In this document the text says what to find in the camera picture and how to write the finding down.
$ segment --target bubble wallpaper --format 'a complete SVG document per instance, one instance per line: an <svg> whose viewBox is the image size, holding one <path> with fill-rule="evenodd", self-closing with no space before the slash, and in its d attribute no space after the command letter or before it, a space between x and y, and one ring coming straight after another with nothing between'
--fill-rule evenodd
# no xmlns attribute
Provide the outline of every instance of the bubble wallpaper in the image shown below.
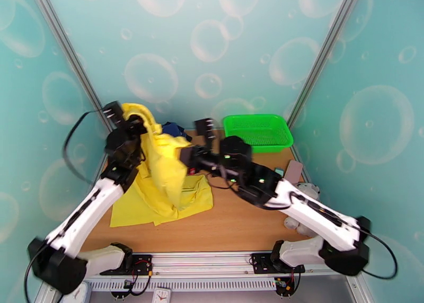
<svg viewBox="0 0 424 303"><path fill-rule="evenodd" d="M365 275L376 302L423 302L424 0L359 0L293 130L321 200L372 221L399 275ZM370 240L369 272L390 275Z"/></svg>
<svg viewBox="0 0 424 303"><path fill-rule="evenodd" d="M102 103L144 104L192 128L287 118L342 0L50 1Z"/></svg>
<svg viewBox="0 0 424 303"><path fill-rule="evenodd" d="M27 246L73 211L89 186L61 158L85 110L84 90L34 0L0 0L0 301L24 302ZM106 130L89 115L69 145L77 169L98 171ZM40 282L29 277L32 298Z"/></svg>

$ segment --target wooden table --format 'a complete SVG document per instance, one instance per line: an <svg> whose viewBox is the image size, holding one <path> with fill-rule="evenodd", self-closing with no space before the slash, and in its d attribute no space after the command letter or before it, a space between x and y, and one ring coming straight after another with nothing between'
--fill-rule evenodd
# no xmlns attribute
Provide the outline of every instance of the wooden table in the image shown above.
<svg viewBox="0 0 424 303"><path fill-rule="evenodd" d="M203 144L195 137L194 144ZM253 161L269 168L286 169L293 159L290 149L281 153L255 154ZM212 185L226 186L221 178L210 178ZM212 189L211 210L159 226L152 224L110 228L109 209L85 241L82 251L123 243L135 252L212 252L265 251L275 241L303 240L295 230L284 227L286 215L259 209L238 198L230 190Z"/></svg>

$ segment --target green plastic basket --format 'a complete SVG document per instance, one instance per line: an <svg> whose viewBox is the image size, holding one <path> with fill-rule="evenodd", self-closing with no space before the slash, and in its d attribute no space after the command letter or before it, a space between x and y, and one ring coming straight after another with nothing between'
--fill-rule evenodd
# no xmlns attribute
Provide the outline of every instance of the green plastic basket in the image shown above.
<svg viewBox="0 0 424 303"><path fill-rule="evenodd" d="M254 153L280 152L293 144L286 121L274 114L230 115L223 120L225 136L236 135Z"/></svg>

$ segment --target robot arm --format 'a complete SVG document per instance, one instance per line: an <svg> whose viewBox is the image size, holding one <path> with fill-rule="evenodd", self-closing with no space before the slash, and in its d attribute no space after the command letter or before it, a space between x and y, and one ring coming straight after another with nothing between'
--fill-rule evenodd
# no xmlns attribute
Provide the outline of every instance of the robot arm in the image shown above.
<svg viewBox="0 0 424 303"><path fill-rule="evenodd" d="M63 294L74 291L85 277L109 269L131 266L132 250L121 245L80 253L87 236L103 214L131 186L145 160L140 135L146 132L140 118L124 120L117 102L103 112L115 124L105 150L109 164L94 188L71 215L44 240L28 246L34 274ZM280 210L314 230L319 236L301 242L277 242L274 266L294 268L305 263L325 263L345 275L356 275L368 263L368 247L359 230L369 231L369 220L342 215L301 192L273 170L251 161L251 146L232 136L220 141L219 154L211 151L212 120L195 122L205 136L205 146L181 150L180 160L189 172L205 170L233 181L240 198L266 210Z"/></svg>

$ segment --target white clock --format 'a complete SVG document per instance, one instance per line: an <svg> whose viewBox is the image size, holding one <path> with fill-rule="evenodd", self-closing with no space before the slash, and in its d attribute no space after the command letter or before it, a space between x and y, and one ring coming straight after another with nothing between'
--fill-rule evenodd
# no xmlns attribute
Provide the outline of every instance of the white clock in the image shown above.
<svg viewBox="0 0 424 303"><path fill-rule="evenodd" d="M171 302L171 290L155 288L153 293L152 303L170 303Z"/></svg>

